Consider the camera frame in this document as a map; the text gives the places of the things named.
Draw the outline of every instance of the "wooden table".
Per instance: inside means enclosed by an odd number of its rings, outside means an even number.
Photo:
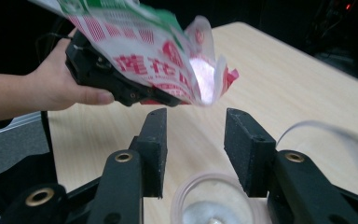
[[[162,200],[145,200],[145,223],[169,223],[172,197],[192,175],[235,175],[223,149],[228,107],[250,113],[276,140],[290,126],[315,119],[358,133],[358,80],[244,23],[213,29],[216,55],[240,78],[213,106],[168,108],[168,158]],[[161,105],[74,105],[48,112],[58,180],[68,191],[101,175],[106,158],[126,149],[146,114]],[[358,193],[358,173],[326,155],[333,183]]]

